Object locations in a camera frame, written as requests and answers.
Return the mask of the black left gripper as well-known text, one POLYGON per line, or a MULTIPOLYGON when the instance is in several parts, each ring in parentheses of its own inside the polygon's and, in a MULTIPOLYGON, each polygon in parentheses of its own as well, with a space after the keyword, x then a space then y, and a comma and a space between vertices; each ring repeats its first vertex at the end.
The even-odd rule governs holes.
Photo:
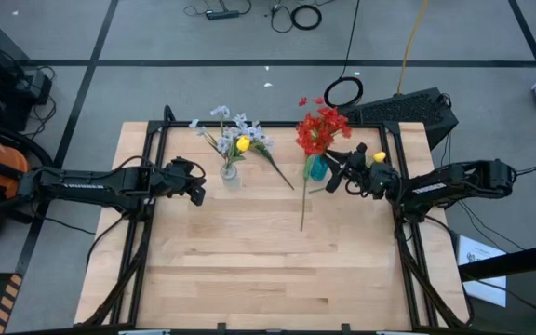
POLYGON ((174 194, 188 194, 191 202, 200 207, 206 190, 200 186, 200 178, 192 174, 197 167, 196 163, 180 156, 164 167, 155 167, 150 177, 151 195, 171 197, 174 194))

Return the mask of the black metal table frame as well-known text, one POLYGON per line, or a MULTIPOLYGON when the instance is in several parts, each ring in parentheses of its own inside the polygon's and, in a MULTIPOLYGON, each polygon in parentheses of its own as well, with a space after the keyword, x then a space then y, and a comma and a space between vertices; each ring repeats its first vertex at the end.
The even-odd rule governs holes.
POLYGON ((151 219, 123 223, 106 208, 75 318, 92 317, 141 240, 148 247, 110 313, 140 328, 229 330, 409 330, 440 326, 441 314, 401 264, 393 211, 386 201, 323 191, 307 182, 303 231, 303 152, 291 121, 268 121, 275 162, 250 154, 237 166, 240 187, 228 189, 221 160, 185 123, 161 130, 126 122, 115 157, 163 142, 153 157, 177 155, 207 173, 204 203, 162 197, 151 219))

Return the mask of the black metal bar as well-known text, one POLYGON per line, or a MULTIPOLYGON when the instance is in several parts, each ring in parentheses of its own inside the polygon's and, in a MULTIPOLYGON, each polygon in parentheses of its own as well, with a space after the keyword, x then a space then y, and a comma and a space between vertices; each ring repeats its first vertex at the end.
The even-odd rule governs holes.
POLYGON ((536 271, 536 248, 459 266, 462 281, 516 275, 532 271, 536 271))

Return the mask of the white artificial flower bunch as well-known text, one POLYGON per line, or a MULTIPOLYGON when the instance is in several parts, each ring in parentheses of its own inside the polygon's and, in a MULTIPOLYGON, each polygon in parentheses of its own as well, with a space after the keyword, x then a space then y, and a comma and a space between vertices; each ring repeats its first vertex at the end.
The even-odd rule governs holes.
POLYGON ((218 106, 211 110, 210 114, 219 118, 219 137, 214 137, 205 126, 201 126, 198 119, 192 120, 189 124, 189 128, 195 129, 197 131, 197 135, 203 137, 211 148, 221 156, 223 159, 223 164, 227 164, 230 145, 232 144, 233 139, 239 137, 239 131, 235 122, 246 121, 248 123, 247 116, 245 113, 236 114, 232 118, 234 126, 228 127, 224 124, 225 120, 231 115, 231 111, 227 106, 218 106))
POLYGON ((249 126, 246 121, 236 121, 235 124, 239 131, 239 137, 246 136, 248 138, 248 150, 264 157, 272 165, 278 175, 290 187, 290 189, 293 190, 294 187, 282 173, 271 154, 271 150, 274 148, 275 142, 264 134, 260 123, 253 122, 249 126))

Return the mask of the clear ribbed glass vase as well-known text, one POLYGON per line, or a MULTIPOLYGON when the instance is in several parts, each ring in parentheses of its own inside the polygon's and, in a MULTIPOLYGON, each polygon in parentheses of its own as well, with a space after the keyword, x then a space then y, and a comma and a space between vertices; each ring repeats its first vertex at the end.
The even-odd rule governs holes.
POLYGON ((234 163, 224 164, 221 166, 220 175, 223 185, 228 189, 238 189, 240 187, 240 179, 238 170, 234 163))

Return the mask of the teal glass vase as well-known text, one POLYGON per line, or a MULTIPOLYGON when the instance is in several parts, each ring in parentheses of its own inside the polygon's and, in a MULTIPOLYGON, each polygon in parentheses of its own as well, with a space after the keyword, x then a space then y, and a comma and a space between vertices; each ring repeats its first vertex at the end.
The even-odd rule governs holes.
POLYGON ((322 181, 328 173, 327 160, 322 155, 314 155, 311 160, 309 176, 314 181, 322 181))

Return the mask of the orange black hazard strip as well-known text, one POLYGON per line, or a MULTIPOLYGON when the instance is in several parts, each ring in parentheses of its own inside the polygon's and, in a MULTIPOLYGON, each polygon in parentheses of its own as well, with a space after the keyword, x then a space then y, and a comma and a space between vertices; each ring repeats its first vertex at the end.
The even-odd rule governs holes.
POLYGON ((10 274, 5 277, 0 299, 0 335, 4 335, 6 332, 7 324, 20 292, 22 280, 21 274, 10 274))

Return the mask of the yellow artificial tulip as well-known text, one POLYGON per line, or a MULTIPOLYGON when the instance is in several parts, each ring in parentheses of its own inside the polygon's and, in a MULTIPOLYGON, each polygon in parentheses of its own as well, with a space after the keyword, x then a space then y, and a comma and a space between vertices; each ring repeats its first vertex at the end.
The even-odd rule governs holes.
POLYGON ((386 158, 387 154, 385 152, 377 152, 376 154, 372 155, 364 155, 363 166, 365 168, 371 168, 376 163, 383 163, 386 158))
POLYGON ((248 135, 242 135, 236 139, 233 139, 230 149, 228 151, 227 164, 237 163, 245 159, 244 153, 249 149, 250 138, 248 135))

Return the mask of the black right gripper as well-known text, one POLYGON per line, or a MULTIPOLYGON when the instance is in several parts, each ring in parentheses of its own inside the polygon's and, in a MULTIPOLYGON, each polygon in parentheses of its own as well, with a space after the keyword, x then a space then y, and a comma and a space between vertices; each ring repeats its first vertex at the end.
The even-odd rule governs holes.
POLYGON ((324 158, 331 171, 331 178, 326 191, 333 194, 343 180, 345 190, 351 195, 373 198, 388 198, 399 194, 401 177, 398 172, 386 163, 376 163, 371 168, 363 166, 368 146, 360 142, 355 151, 343 153, 326 150, 324 158))

